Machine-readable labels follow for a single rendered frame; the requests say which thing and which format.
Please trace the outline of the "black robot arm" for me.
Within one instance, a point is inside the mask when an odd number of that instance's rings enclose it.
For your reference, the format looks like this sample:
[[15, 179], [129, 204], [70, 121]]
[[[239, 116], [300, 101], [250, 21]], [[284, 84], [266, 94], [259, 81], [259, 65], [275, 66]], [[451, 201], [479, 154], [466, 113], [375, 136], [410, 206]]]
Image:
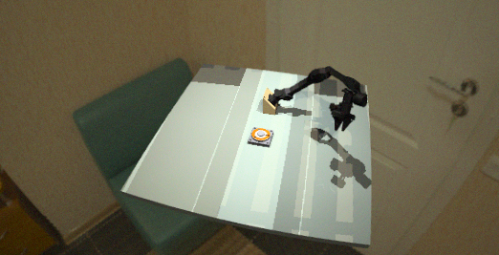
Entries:
[[[325, 73], [325, 74], [324, 74]], [[284, 88], [284, 89], [275, 89], [274, 94], [269, 94], [269, 99], [268, 101], [275, 106], [278, 101], [281, 99], [286, 100], [286, 101], [291, 101], [294, 99], [294, 94], [297, 93], [298, 91], [304, 89], [305, 87], [309, 87], [312, 84], [316, 84], [319, 82], [324, 81], [326, 78], [328, 78], [330, 75], [334, 76], [338, 80], [342, 81], [345, 86], [352, 91], [349, 91], [347, 88], [341, 90], [341, 92], [344, 92], [344, 97], [342, 101], [348, 102], [350, 104], [355, 104], [357, 106], [362, 106], [366, 107], [367, 104], [367, 94], [366, 93], [361, 93], [360, 92], [360, 85], [357, 80], [353, 79], [350, 76], [345, 76], [341, 74], [340, 72], [336, 71], [333, 69], [331, 66], [328, 66], [326, 68], [321, 68], [321, 69], [313, 69], [309, 76], [302, 81], [295, 83], [292, 85], [292, 87], [289, 88]], [[354, 93], [353, 93], [354, 92]], [[330, 109], [331, 111], [337, 110], [340, 111], [340, 103], [339, 104], [334, 104], [333, 102], [330, 103]]]

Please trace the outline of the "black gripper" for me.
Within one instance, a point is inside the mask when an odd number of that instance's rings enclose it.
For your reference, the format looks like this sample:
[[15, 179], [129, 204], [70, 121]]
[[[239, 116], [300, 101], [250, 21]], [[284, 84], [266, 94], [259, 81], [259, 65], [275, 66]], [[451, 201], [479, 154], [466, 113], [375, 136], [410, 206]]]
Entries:
[[340, 111], [333, 110], [331, 112], [331, 115], [333, 119], [335, 120], [335, 130], [339, 128], [340, 124], [342, 123], [341, 131], [344, 131], [348, 125], [350, 125], [353, 120], [355, 120], [355, 115], [350, 114], [351, 108], [353, 108], [353, 104], [350, 104], [348, 102], [339, 102], [340, 105]]

